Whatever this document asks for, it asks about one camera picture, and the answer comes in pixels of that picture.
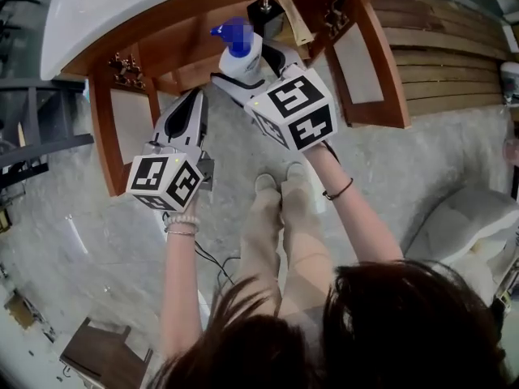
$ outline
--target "beige pants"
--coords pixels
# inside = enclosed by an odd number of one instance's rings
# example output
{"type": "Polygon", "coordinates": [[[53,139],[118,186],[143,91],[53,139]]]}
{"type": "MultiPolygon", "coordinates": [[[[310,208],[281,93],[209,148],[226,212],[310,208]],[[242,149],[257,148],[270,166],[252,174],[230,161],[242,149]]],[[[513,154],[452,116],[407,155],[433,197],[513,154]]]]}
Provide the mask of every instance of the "beige pants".
{"type": "Polygon", "coordinates": [[[237,278],[257,276],[242,296],[265,292],[259,314],[288,315],[319,307],[326,301],[333,278],[330,254],[323,245],[319,219],[313,212],[311,187],[303,177],[292,177],[274,189],[260,191],[242,231],[242,255],[237,278]],[[283,247],[288,259],[285,291],[277,284],[280,259],[279,231],[285,224],[283,247]]]}

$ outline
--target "woman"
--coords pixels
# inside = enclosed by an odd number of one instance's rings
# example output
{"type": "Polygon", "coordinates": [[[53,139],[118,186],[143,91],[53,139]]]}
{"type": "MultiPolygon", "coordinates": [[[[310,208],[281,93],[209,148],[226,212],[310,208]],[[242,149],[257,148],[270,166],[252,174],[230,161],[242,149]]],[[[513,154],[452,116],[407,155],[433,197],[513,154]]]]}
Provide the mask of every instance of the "woman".
{"type": "Polygon", "coordinates": [[[479,298],[451,272],[403,262],[331,151],[319,144],[304,154],[361,264],[340,267],[331,287],[303,167],[289,167],[281,193],[272,176],[260,175],[242,233],[240,281],[213,302],[202,333],[191,207],[169,221],[161,320],[170,360],[151,387],[504,387],[495,329],[479,298]]]}

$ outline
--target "spray bottle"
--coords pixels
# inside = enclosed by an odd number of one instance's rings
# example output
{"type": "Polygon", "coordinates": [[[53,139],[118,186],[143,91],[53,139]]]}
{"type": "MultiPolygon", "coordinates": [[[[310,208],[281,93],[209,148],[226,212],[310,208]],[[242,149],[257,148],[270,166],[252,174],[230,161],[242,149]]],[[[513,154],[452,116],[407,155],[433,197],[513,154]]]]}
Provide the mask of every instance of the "spray bottle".
{"type": "Polygon", "coordinates": [[[227,45],[220,58],[220,70],[230,78],[246,85],[257,83],[260,78],[260,59],[263,38],[254,33],[253,27],[242,17],[233,17],[211,29],[227,45]]]}

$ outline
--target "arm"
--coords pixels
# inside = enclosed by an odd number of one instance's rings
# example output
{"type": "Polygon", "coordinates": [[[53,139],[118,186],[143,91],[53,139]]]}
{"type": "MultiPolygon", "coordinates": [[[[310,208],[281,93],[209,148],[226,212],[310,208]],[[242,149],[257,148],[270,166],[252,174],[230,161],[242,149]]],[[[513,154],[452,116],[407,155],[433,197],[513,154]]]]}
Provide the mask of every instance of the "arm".
{"type": "MultiPolygon", "coordinates": [[[[306,150],[304,155],[330,195],[340,192],[350,182],[350,176],[323,144],[306,150]]],[[[355,184],[334,199],[333,204],[359,261],[383,262],[403,258],[397,240],[355,184]]]]}
{"type": "MultiPolygon", "coordinates": [[[[193,198],[187,215],[195,214],[193,198]]],[[[189,224],[172,224],[172,231],[194,232],[189,224]]],[[[202,334],[196,282],[195,237],[168,233],[161,312],[162,352],[174,357],[188,350],[202,334]]]]}

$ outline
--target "wooden slat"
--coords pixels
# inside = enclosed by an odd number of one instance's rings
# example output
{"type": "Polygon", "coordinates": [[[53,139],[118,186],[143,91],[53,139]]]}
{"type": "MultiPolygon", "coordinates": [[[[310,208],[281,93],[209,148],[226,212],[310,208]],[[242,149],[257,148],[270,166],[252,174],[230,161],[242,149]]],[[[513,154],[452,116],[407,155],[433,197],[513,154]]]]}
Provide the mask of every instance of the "wooden slat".
{"type": "Polygon", "coordinates": [[[499,82],[499,76],[485,69],[459,66],[399,66],[402,83],[408,82],[499,82]]]}
{"type": "Polygon", "coordinates": [[[438,96],[436,98],[407,101],[410,114],[415,117],[428,113],[452,111],[454,109],[502,104],[503,97],[500,94],[438,96]]]}
{"type": "Polygon", "coordinates": [[[500,94],[498,82],[411,82],[404,83],[405,98],[416,100],[432,96],[500,94]]]}
{"type": "Polygon", "coordinates": [[[487,32],[480,32],[462,24],[439,19],[434,15],[415,15],[400,11],[377,11],[376,14],[383,28],[408,28],[442,32],[508,51],[508,43],[505,40],[499,40],[487,32]]]}
{"type": "Polygon", "coordinates": [[[430,66],[465,66],[469,68],[487,69],[497,73],[497,62],[439,50],[399,50],[392,52],[398,66],[430,65],[430,66]]]}
{"type": "Polygon", "coordinates": [[[474,53],[486,58],[507,60],[510,55],[503,50],[470,41],[464,37],[445,35],[427,30],[385,28],[384,32],[391,46],[447,49],[462,53],[474,53]]]}
{"type": "Polygon", "coordinates": [[[474,22],[479,22],[487,28],[495,28],[498,26],[498,22],[485,16],[483,13],[472,10],[467,6],[464,6],[453,0],[418,0],[419,2],[425,2],[433,8],[438,8],[445,11],[455,11],[463,16],[464,19],[471,19],[474,22]]]}
{"type": "Polygon", "coordinates": [[[473,16],[466,15],[461,11],[455,2],[450,0],[440,0],[443,3],[431,4],[433,0],[371,0],[371,4],[376,11],[398,11],[417,16],[435,16],[438,19],[460,24],[481,33],[486,33],[498,41],[506,41],[503,29],[499,23],[481,15],[475,19],[473,16]]]}

